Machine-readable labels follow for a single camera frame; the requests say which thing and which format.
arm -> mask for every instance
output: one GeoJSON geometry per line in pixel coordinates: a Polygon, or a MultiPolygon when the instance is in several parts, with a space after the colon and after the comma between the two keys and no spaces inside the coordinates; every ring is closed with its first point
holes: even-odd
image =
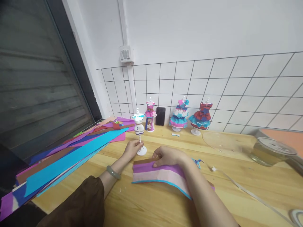
{"type": "MultiPolygon", "coordinates": [[[[125,166],[136,155],[137,151],[140,150],[141,147],[143,147],[143,145],[144,143],[140,143],[139,140],[133,140],[128,142],[122,156],[111,165],[112,170],[118,174],[121,174],[125,166]]],[[[105,170],[99,176],[99,178],[101,179],[104,186],[104,199],[105,199],[108,193],[110,192],[111,188],[116,183],[117,179],[114,178],[107,170],[105,170]]]]}
{"type": "Polygon", "coordinates": [[[201,226],[239,226],[190,157],[180,150],[165,146],[155,150],[152,157],[157,156],[160,159],[154,163],[154,167],[178,164],[183,169],[201,226]]]}

smartphone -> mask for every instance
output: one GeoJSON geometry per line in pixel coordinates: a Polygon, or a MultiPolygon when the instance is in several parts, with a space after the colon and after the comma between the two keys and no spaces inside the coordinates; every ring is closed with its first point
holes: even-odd
{"type": "Polygon", "coordinates": [[[156,110],[156,125],[164,126],[165,120],[165,108],[164,107],[157,107],[156,110]]]}

wooden table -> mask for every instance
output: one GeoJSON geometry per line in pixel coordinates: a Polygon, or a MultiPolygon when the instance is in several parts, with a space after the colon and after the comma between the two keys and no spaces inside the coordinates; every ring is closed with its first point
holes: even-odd
{"type": "MultiPolygon", "coordinates": [[[[182,129],[180,137],[172,136],[168,126],[156,126],[153,133],[145,132],[142,140],[147,154],[134,160],[150,158],[161,145],[176,147],[190,157],[202,159],[258,195],[283,215],[291,209],[303,209],[303,178],[285,162],[265,167],[251,160],[247,154],[233,156],[209,147],[201,136],[194,136],[190,129],[182,129]]],[[[244,150],[253,147],[253,136],[229,134],[244,150]]],[[[52,187],[33,202],[46,213],[60,205],[89,175],[99,176],[106,166],[118,159],[126,144],[138,139],[134,132],[126,133],[126,140],[111,143],[83,164],[61,183],[52,187]]],[[[122,173],[121,180],[112,188],[105,200],[104,226],[197,226],[198,217],[191,200],[177,188],[165,183],[131,184],[132,163],[122,173]]],[[[221,172],[211,172],[201,163],[204,176],[215,185],[216,193],[241,226],[290,226],[269,208],[238,189],[221,172]]]]}

brown sleeve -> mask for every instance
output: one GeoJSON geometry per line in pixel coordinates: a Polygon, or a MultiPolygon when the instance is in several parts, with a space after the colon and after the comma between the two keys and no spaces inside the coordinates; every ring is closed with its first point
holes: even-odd
{"type": "Polygon", "coordinates": [[[88,177],[37,227],[103,226],[104,187],[99,177],[88,177]]]}

jar lid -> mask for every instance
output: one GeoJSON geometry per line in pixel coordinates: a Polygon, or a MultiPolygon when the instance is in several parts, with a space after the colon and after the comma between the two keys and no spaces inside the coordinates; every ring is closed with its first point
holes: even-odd
{"type": "Polygon", "coordinates": [[[270,139],[267,137],[258,137],[258,142],[263,145],[264,147],[266,147],[267,149],[279,153],[279,154],[284,154],[284,155],[296,155],[297,151],[284,144],[281,142],[278,142],[274,139],[270,139]]]}

